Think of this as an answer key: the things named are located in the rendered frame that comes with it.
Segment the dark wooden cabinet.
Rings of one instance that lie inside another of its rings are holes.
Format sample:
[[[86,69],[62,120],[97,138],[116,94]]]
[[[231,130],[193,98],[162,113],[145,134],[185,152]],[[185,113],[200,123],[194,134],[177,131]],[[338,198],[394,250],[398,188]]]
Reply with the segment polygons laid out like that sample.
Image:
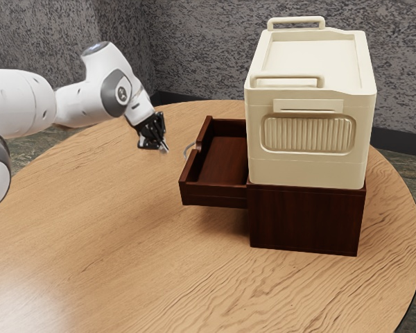
[[[357,256],[366,186],[360,189],[247,183],[250,245]]]

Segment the open dark wooden drawer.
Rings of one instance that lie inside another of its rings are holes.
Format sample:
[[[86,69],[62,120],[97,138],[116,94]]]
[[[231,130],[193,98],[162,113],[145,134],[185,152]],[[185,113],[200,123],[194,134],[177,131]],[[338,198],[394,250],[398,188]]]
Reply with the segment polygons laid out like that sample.
[[[247,207],[244,119],[205,118],[178,181],[183,205]]]

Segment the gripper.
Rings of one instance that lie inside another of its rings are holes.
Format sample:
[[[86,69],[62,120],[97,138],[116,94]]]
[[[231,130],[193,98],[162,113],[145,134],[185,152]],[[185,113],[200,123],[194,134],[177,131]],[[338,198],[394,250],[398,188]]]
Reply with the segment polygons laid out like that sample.
[[[163,112],[155,112],[134,126],[134,129],[139,136],[138,148],[159,149],[162,153],[169,152],[169,147],[164,138],[166,126]]]

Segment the cream box with lid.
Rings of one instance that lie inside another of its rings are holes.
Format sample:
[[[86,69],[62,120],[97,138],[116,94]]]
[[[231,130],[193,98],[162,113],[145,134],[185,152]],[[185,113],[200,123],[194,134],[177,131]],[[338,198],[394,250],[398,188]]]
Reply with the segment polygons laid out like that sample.
[[[363,31],[269,19],[244,84],[250,181],[362,188],[376,93]]]

